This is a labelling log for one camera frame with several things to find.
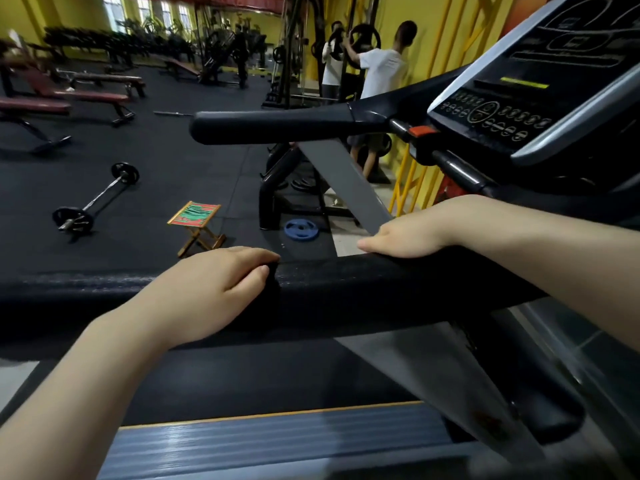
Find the person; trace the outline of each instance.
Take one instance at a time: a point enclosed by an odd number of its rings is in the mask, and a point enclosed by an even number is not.
[[[466,195],[384,224],[358,246],[399,258],[464,246],[640,351],[640,232]],[[197,254],[94,320],[0,428],[3,478],[94,479],[146,373],[172,347],[228,325],[278,258],[249,248]]]
[[[332,35],[338,31],[344,31],[341,21],[336,20],[331,24]],[[322,96],[324,98],[338,99],[340,97],[340,81],[342,79],[342,60],[334,59],[332,52],[335,52],[335,45],[341,44],[342,38],[334,38],[331,43],[325,42],[322,50],[322,60],[325,63],[324,74],[322,76]],[[326,104],[333,104],[334,101],[325,101]]]
[[[406,71],[406,63],[402,58],[402,53],[404,49],[411,47],[417,33],[418,26],[411,20],[407,20],[398,27],[392,48],[388,50],[374,48],[362,54],[358,54],[350,44],[349,37],[345,37],[344,49],[349,58],[358,63],[361,69],[369,70],[360,99],[387,93],[399,87]],[[369,149],[367,161],[362,169],[365,178],[369,178],[378,158],[378,152],[384,147],[383,138],[383,134],[370,134],[351,136],[347,140],[347,143],[351,145],[351,157],[356,162],[362,147],[366,146]]]

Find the hand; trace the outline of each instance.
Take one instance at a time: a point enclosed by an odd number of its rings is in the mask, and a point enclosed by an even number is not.
[[[280,259],[264,249],[218,249],[181,260],[118,311],[145,321],[153,337],[172,348],[204,339],[231,323],[264,289],[267,263]]]
[[[377,234],[358,241],[359,249],[397,258],[418,258],[446,246],[459,244],[457,235],[466,214],[488,199],[464,195],[441,202],[420,212],[398,217],[380,227]]]

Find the man in white t-shirt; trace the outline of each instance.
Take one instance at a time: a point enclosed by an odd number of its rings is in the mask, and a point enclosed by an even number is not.
[[[417,25],[408,20],[398,27],[393,48],[381,50],[374,48],[368,52],[357,54],[349,43],[349,38],[344,39],[344,48],[349,58],[360,64],[361,69],[368,69],[367,78],[364,81],[362,96],[360,99],[370,98],[379,94],[394,91],[400,85],[406,72],[406,62],[402,58],[404,49],[411,46],[418,33]],[[383,147],[382,133],[351,136],[347,142],[351,145],[351,157],[357,162],[358,153],[363,146],[368,147],[369,155],[362,172],[365,178],[369,177],[371,169],[378,158],[378,152]]]
[[[342,22],[336,21],[331,24],[331,33],[334,35],[336,31],[343,31]],[[336,36],[331,42],[325,42],[322,51],[322,60],[326,64],[322,78],[322,96],[330,99],[338,99],[340,95],[340,80],[342,79],[342,37]]]

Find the console display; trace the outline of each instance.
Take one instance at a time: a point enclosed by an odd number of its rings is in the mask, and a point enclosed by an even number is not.
[[[513,153],[639,63],[640,0],[566,0],[430,115]],[[640,77],[631,84],[640,87]]]

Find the treadmill belt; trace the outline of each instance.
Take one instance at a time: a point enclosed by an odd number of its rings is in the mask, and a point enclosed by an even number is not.
[[[38,364],[0,424],[56,364]],[[333,339],[174,350],[142,382],[123,426],[415,400]]]

